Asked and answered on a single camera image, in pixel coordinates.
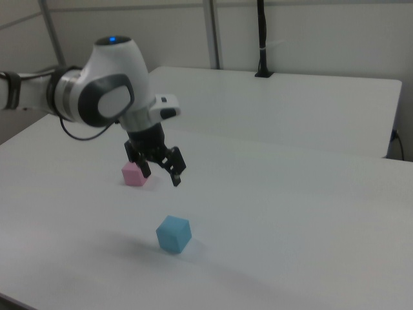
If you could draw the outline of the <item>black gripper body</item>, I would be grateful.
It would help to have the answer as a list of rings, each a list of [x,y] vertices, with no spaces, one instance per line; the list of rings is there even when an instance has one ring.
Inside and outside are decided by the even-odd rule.
[[[130,162],[143,164],[146,161],[164,166],[169,150],[165,145],[165,133],[160,123],[139,132],[128,131],[125,150]]]

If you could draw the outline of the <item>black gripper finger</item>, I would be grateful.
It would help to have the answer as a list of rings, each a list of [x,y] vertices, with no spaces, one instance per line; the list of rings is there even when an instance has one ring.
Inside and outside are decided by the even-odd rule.
[[[181,174],[186,169],[186,163],[178,147],[164,150],[161,167],[169,173],[173,186],[177,187],[181,183]]]
[[[137,159],[137,166],[140,168],[144,178],[148,178],[151,175],[151,170],[145,157],[140,156]]]

